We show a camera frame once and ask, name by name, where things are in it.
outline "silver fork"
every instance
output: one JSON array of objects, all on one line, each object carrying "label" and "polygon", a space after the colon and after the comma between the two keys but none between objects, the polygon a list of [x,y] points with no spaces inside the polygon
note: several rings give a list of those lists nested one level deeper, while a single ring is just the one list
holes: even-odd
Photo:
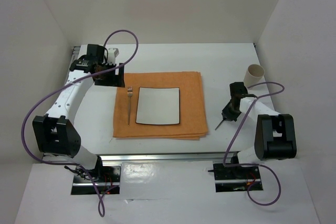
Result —
[{"label": "silver fork", "polygon": [[133,88],[132,88],[132,86],[127,87],[127,95],[128,95],[128,126],[130,126],[130,117],[131,117],[131,97],[133,96]]}]

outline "utensil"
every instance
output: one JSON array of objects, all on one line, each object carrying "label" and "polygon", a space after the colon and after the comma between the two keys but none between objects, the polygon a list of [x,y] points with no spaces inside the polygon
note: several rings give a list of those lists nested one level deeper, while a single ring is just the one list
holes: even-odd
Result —
[{"label": "utensil", "polygon": [[127,87],[127,96],[128,96],[128,126],[130,126],[130,117],[131,117],[131,97],[133,96],[132,86]]}]

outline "brown cloth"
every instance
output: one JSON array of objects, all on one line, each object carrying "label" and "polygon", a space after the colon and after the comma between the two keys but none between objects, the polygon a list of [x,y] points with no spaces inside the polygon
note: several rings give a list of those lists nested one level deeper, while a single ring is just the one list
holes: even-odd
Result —
[{"label": "brown cloth", "polygon": [[[133,87],[128,126],[127,88],[118,88],[113,117],[113,137],[150,137],[199,140],[208,132],[205,117],[202,77],[199,72],[125,73],[126,87]],[[180,124],[137,124],[139,89],[179,88]]]}]

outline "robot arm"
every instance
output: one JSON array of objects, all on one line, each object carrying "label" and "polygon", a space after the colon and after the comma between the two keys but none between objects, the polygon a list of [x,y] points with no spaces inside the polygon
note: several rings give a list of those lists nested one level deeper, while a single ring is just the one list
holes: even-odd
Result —
[{"label": "robot arm", "polygon": [[[108,63],[104,56],[105,47],[88,45],[87,54],[71,64],[67,83],[115,67],[113,63],[118,51],[113,50],[113,52],[114,55],[110,56],[111,63]],[[73,124],[78,108],[89,88],[93,84],[125,87],[123,71],[122,67],[118,75],[112,71],[104,76],[83,79],[73,84],[61,92],[44,116],[36,116],[33,120],[33,128],[40,152],[64,156],[74,164],[87,169],[93,178],[99,178],[103,174],[101,158],[81,145],[81,138]]]},{"label": "robot arm", "polygon": [[[256,96],[248,94],[243,82],[230,84],[231,100],[222,110],[223,121],[237,121],[246,113]],[[257,100],[248,116],[257,124],[254,146],[238,153],[238,162],[260,163],[270,159],[296,156],[293,117],[280,114]]]}]

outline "fork handle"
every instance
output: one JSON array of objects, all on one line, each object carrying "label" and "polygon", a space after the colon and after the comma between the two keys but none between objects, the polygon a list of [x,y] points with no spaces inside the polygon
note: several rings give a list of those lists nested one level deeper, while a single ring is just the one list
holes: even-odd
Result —
[{"label": "fork handle", "polygon": [[131,97],[128,97],[128,126],[130,126],[131,117]]}]

